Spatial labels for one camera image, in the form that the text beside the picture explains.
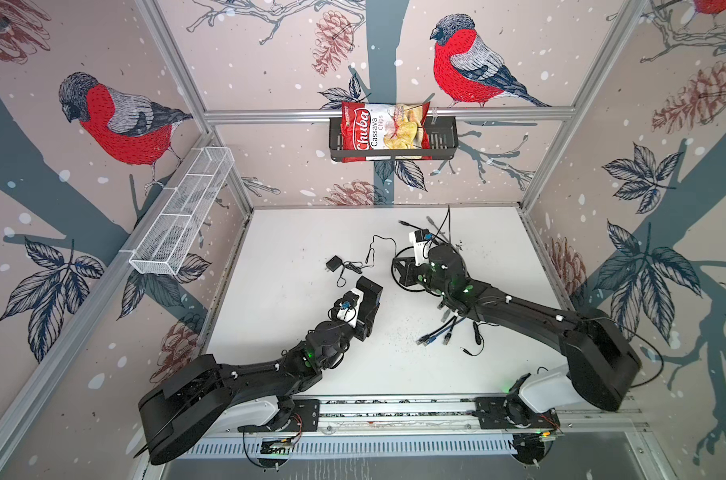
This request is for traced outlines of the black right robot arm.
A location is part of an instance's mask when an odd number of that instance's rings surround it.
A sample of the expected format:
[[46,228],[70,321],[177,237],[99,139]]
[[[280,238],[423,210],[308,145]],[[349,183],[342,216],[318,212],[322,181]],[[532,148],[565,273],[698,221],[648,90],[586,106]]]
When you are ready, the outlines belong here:
[[425,255],[398,255],[391,271],[400,286],[419,286],[438,296],[458,318],[510,329],[566,359],[561,367],[519,377],[507,394],[512,410],[542,414],[586,402],[615,412],[639,373],[638,355],[611,319],[547,307],[473,279],[450,245],[437,245]]

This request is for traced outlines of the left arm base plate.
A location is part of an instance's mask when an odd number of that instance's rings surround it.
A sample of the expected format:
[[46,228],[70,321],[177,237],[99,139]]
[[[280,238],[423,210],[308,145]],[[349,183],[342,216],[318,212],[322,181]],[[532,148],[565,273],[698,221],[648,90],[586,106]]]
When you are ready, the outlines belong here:
[[[267,418],[260,424],[252,422],[237,427],[239,433],[316,432],[320,418],[320,401],[316,399],[292,400],[268,397],[264,405],[269,408]],[[257,419],[265,416],[259,413]]]

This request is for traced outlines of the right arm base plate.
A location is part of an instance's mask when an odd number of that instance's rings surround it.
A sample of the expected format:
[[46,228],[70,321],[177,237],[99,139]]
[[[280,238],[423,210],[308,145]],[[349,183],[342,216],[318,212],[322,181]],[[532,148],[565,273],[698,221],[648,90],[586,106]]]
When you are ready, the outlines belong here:
[[476,397],[474,404],[472,415],[478,419],[483,430],[560,428],[560,421],[554,410],[536,413],[522,401],[512,397]]

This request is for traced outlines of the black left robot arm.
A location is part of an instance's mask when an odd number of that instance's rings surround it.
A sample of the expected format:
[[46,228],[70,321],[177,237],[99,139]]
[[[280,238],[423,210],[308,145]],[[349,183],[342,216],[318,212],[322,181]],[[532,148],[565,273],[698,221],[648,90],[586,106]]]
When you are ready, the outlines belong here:
[[293,396],[341,364],[351,342],[370,337],[383,287],[362,276],[337,299],[327,319],[275,360],[248,365],[219,363],[212,354],[190,361],[138,403],[149,462],[158,466],[189,451],[213,426],[286,425]]

